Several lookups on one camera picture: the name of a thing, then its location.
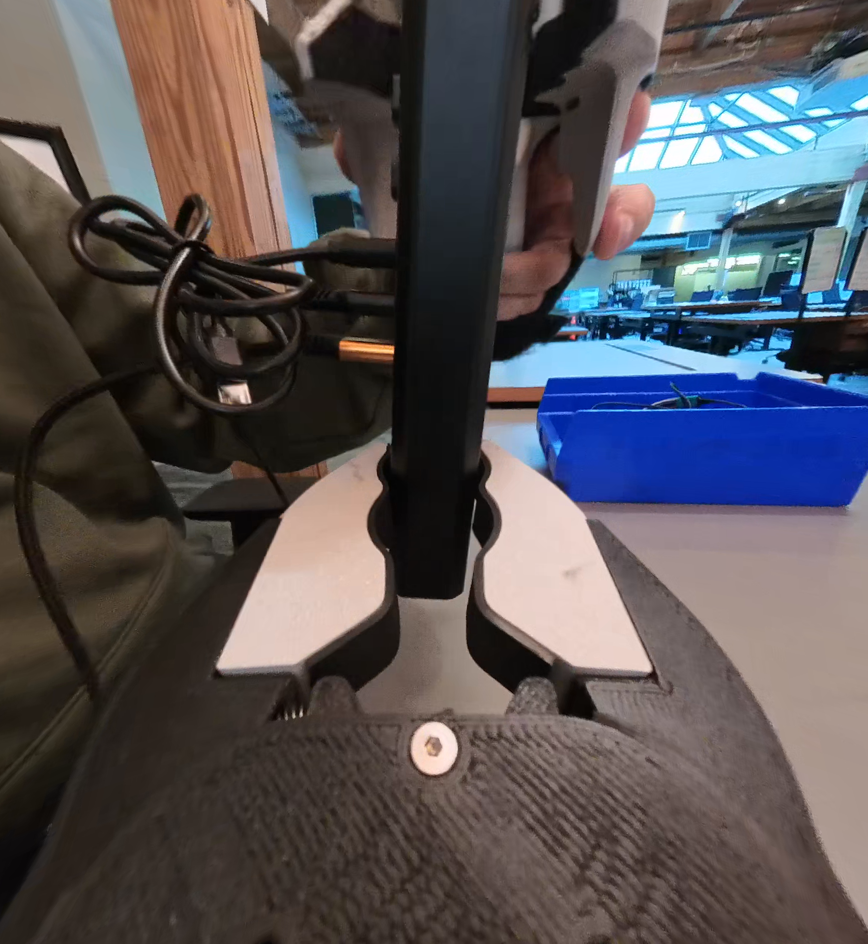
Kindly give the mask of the blue plastic bin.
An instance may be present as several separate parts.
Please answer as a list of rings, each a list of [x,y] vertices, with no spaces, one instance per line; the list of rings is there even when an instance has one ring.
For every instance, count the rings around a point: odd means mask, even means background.
[[[868,395],[783,374],[550,379],[537,431],[574,502],[842,508],[868,473]]]

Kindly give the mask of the ceiling projector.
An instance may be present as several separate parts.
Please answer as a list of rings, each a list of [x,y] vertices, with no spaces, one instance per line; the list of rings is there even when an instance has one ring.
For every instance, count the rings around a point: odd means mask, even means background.
[[[832,60],[815,72],[799,97],[802,109],[842,110],[868,94],[868,50]]]

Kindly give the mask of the white desk with brown edge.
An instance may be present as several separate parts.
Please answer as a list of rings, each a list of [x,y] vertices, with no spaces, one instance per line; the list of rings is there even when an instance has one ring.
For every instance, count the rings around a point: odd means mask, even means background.
[[[734,373],[749,379],[759,372],[824,383],[819,374],[787,369],[764,352],[751,357],[721,357],[639,340],[554,342],[492,364],[488,406],[535,407],[550,379],[636,377],[683,373]]]

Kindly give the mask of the person's green jacket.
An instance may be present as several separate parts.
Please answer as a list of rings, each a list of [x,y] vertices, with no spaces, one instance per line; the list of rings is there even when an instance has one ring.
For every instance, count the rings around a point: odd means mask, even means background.
[[[37,827],[92,724],[71,656],[23,557],[13,492],[36,421],[63,395],[153,358],[151,292],[92,277],[66,242],[77,207],[0,142],[0,845]],[[221,417],[161,374],[60,419],[39,457],[42,549],[105,694],[177,619],[211,561],[154,462],[250,461]]]

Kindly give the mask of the person's left hand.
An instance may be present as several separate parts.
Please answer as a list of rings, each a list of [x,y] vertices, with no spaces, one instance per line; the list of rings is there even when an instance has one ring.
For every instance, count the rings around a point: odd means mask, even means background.
[[[529,165],[522,251],[504,257],[497,320],[513,321],[538,309],[567,274],[576,247],[574,186],[558,168],[558,132],[538,145]],[[592,253],[609,260],[646,230],[655,197],[645,184],[613,185]]]

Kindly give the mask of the row of background desks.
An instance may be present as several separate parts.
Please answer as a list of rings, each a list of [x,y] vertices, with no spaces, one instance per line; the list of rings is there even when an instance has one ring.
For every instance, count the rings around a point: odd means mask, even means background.
[[[811,322],[837,319],[843,314],[845,302],[807,304],[797,301],[794,306],[785,306],[756,300],[640,305],[579,315],[578,321],[593,339],[634,335],[642,341],[657,340],[670,347],[703,350],[726,357],[735,350],[744,350],[756,340],[761,341],[764,350],[769,350],[780,331],[788,333],[789,348],[793,331],[803,318]]]

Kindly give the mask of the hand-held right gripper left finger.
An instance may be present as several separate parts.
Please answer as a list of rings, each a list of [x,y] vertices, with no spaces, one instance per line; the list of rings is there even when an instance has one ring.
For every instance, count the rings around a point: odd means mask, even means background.
[[[322,678],[360,690],[399,647],[392,556],[376,514],[386,449],[373,443],[320,479],[283,514],[219,655],[227,678]]]

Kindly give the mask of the wooden post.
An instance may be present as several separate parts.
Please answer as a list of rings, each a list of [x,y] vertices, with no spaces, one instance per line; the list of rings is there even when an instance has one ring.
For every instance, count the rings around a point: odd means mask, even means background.
[[[111,1],[161,205],[213,213],[231,258],[292,246],[258,36],[246,1]]]

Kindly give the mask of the black picture frame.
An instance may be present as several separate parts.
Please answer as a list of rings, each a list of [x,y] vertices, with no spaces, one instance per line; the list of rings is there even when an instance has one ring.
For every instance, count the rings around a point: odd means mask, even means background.
[[[59,183],[79,203],[90,200],[86,181],[59,125],[0,116],[0,141]]]

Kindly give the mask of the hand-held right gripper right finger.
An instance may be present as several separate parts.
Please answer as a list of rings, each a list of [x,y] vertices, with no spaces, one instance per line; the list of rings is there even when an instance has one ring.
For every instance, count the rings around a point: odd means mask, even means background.
[[[654,667],[591,524],[567,495],[495,442],[482,444],[468,651],[508,691],[641,680]]]

